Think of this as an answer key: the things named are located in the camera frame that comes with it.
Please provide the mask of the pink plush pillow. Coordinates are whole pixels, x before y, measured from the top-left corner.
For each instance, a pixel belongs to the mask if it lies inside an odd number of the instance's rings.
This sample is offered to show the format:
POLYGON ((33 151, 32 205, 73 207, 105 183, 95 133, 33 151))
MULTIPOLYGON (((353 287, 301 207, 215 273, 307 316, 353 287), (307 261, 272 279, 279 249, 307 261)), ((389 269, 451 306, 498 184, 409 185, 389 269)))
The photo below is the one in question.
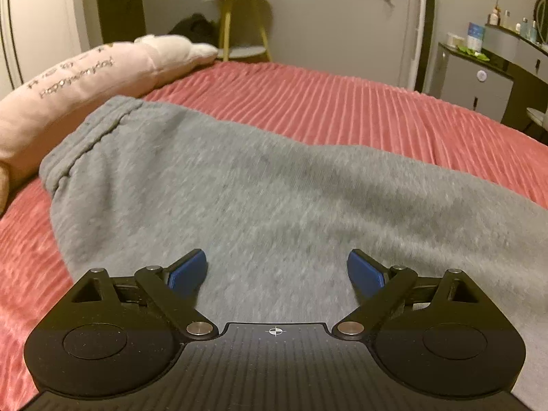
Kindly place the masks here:
POLYGON ((118 115, 93 112, 117 96, 141 98, 218 55, 181 35, 105 43, 63 60, 1 101, 1 207, 34 174, 57 190, 118 115))

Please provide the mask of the red ribbed bedspread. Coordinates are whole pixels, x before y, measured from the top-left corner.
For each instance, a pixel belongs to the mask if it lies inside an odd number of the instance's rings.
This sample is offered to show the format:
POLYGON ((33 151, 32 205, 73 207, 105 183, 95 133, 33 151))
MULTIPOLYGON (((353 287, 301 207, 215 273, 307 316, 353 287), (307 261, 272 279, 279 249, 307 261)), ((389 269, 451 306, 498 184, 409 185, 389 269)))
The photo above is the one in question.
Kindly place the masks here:
MULTIPOLYGON (((547 203, 547 148, 517 130, 427 95, 288 65, 216 63, 149 94, 220 120, 313 145, 363 145, 506 187, 547 203)), ((30 330, 67 291, 70 277, 38 178, 13 195, 1 219, 1 406, 35 394, 23 361, 30 330)))

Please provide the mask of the grey sweatpants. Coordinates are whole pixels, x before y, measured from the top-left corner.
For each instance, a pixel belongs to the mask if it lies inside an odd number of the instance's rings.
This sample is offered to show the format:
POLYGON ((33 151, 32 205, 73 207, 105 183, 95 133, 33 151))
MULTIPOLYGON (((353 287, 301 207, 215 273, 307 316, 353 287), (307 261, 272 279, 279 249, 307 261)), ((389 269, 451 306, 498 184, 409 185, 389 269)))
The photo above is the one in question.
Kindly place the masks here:
POLYGON ((513 191, 364 146, 309 146, 178 105, 116 97, 40 164, 73 278, 202 249, 217 324, 333 325, 356 309, 347 255, 465 271, 518 329, 514 393, 547 406, 547 211, 513 191))

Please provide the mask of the blue white box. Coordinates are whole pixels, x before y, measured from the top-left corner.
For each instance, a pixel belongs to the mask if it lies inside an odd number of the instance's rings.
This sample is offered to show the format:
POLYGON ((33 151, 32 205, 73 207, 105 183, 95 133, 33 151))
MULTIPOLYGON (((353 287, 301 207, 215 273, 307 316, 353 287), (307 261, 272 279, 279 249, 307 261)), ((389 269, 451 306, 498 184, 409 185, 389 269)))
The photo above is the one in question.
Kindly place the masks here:
POLYGON ((468 30, 466 35, 466 47, 476 52, 480 52, 482 50, 484 35, 484 25, 470 22, 468 24, 468 30))

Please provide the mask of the white standing panel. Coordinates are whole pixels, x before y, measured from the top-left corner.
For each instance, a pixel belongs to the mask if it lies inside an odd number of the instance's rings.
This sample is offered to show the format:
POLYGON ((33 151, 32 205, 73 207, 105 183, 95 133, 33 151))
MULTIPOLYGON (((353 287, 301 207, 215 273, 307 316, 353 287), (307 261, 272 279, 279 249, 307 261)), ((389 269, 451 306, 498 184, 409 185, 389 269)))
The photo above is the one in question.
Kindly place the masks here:
POLYGON ((398 85, 422 93, 435 31, 437 0, 409 0, 398 85))

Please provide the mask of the black bag on floor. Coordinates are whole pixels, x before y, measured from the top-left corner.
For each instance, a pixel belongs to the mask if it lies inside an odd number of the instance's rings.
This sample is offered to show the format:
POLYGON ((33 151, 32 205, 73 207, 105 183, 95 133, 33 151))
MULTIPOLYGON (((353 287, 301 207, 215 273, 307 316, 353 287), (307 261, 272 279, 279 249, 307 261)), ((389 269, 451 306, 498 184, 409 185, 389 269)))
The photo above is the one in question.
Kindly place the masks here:
POLYGON ((192 43, 208 43, 214 47, 218 46, 219 41, 218 25, 201 13, 194 13, 179 21, 169 34, 185 36, 192 43))

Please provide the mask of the grey upholstered chair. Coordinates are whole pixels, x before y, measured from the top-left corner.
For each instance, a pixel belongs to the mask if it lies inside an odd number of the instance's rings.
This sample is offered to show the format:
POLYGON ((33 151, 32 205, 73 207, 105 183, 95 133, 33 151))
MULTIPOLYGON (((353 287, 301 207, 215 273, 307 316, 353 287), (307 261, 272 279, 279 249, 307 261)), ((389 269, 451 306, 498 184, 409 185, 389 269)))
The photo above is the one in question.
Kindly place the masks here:
POLYGON ((547 139, 548 113, 541 112, 540 110, 536 110, 534 108, 527 108, 526 114, 528 117, 528 123, 523 130, 523 133, 528 134, 533 127, 540 128, 543 131, 540 133, 538 141, 543 142, 545 139, 547 139))

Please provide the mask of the yellow round side table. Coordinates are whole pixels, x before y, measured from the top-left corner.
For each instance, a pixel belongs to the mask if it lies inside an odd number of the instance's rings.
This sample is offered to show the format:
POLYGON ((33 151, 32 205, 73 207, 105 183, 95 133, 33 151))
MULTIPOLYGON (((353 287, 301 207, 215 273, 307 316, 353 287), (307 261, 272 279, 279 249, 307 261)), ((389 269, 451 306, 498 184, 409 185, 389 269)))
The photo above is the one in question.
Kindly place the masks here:
POLYGON ((262 18, 266 0, 203 0, 219 10, 218 59, 271 62, 269 37, 262 18))

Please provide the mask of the grey bedside cabinet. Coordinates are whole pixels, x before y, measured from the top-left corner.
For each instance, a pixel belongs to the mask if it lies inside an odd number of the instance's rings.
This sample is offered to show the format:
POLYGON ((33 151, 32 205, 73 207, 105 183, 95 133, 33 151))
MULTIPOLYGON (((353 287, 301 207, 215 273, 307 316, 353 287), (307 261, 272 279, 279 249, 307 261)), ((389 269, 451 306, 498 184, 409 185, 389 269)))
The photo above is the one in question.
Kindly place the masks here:
POLYGON ((514 80, 481 60, 440 43, 429 94, 500 123, 514 80))

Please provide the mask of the round vanity mirror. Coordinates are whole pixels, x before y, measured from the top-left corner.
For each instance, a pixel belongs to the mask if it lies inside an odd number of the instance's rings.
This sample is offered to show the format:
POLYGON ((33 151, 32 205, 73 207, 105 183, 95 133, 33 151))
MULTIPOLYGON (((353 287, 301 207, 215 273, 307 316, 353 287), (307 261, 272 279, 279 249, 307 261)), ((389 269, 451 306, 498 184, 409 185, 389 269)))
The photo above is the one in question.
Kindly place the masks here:
POLYGON ((539 31, 541 31, 547 23, 545 20, 547 17, 547 5, 548 0, 536 0, 534 4, 533 19, 536 22, 536 26, 539 31))

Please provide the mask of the grey dressing table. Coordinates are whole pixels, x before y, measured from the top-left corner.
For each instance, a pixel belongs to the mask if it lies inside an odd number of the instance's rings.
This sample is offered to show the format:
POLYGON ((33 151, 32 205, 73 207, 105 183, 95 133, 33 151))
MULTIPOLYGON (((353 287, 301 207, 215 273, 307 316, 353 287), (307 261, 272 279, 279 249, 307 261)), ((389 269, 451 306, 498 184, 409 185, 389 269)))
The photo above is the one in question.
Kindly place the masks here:
POLYGON ((546 113, 547 53, 519 34, 493 25, 485 26, 482 51, 514 81, 501 122, 522 133, 538 134, 540 127, 527 109, 546 113))

